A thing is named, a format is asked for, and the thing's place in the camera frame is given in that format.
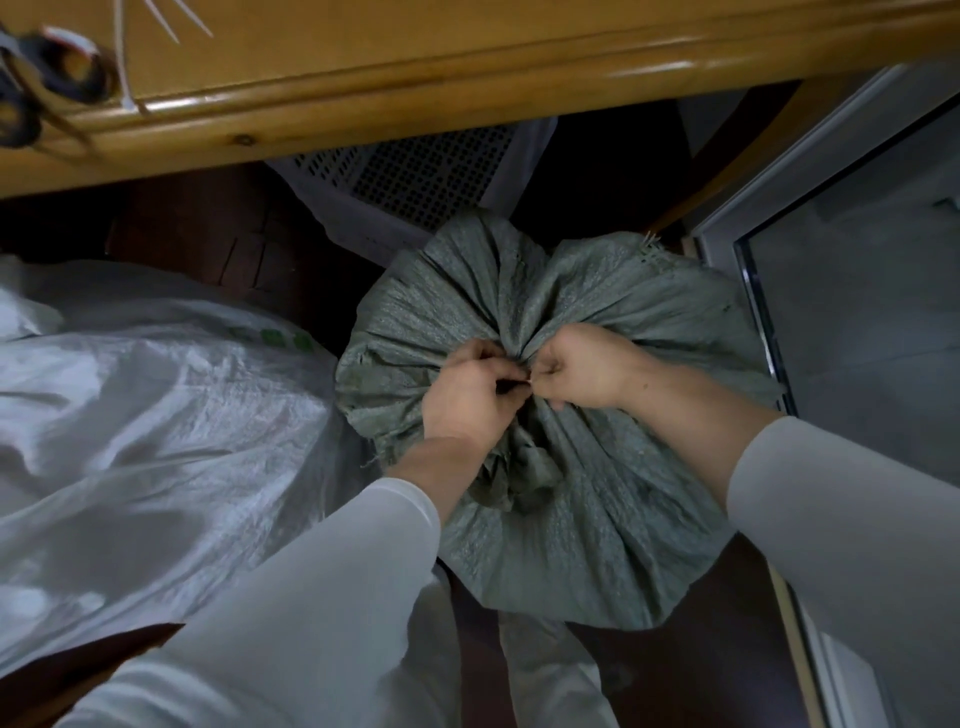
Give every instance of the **person's right hand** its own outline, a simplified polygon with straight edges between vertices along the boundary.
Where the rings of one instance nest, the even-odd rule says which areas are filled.
[[[593,324],[567,324],[537,352],[530,383],[554,409],[625,408],[631,387],[663,363],[629,339]]]

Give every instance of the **person's left hand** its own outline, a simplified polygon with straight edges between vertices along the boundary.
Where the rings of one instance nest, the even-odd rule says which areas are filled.
[[[447,358],[423,397],[424,437],[456,438],[482,462],[530,397],[527,378],[493,341],[470,339]],[[523,383],[498,395],[500,379]]]

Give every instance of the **dark brown floor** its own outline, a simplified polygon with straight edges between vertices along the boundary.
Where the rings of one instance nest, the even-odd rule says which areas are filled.
[[[688,164],[672,102],[562,117],[513,221],[546,245],[642,231],[669,203]],[[111,257],[221,286],[296,321],[338,355],[357,303],[382,273],[330,243],[262,164],[133,182],[107,195],[103,209],[122,209],[109,236]],[[103,217],[91,215],[90,235],[103,230]],[[454,603],[464,726],[509,728],[515,722],[495,614],[456,584]],[[807,724],[766,564],[743,538],[733,540],[663,627],[576,631],[612,688],[624,728]]]

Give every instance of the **wooden table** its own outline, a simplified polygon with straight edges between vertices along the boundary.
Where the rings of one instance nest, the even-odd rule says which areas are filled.
[[[59,128],[0,150],[0,197],[722,88],[960,45],[960,0],[125,0],[139,111],[43,95]],[[19,33],[113,47],[111,0],[0,0]]]

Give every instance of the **hand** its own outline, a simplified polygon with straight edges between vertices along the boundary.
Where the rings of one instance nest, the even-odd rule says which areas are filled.
[[[638,376],[665,366],[629,339],[593,324],[567,324],[537,352],[530,380],[534,394],[560,410],[580,407],[626,408]]]
[[[423,397],[426,439],[458,439],[483,462],[531,394],[527,373],[505,357],[494,342],[470,339],[447,358]],[[522,383],[498,395],[501,379]]]
[[[422,442],[387,471],[415,483],[449,518],[516,411],[530,397],[527,373],[492,341],[470,339],[452,353],[423,397]],[[522,382],[503,395],[496,382]]]

